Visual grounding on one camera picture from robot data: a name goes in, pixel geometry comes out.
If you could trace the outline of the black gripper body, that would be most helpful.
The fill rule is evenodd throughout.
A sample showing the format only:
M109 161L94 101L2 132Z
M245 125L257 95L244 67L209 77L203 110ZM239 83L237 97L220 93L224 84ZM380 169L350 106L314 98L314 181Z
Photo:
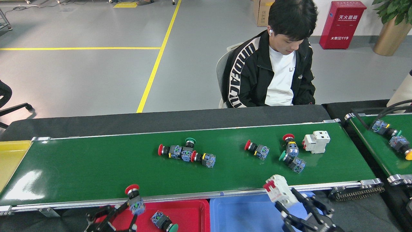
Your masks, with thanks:
M315 217L309 217L306 219L309 223L312 223L317 228L315 231L309 228L303 228L303 232L343 232L343 229L337 226L329 217L324 217L323 223L318 223Z

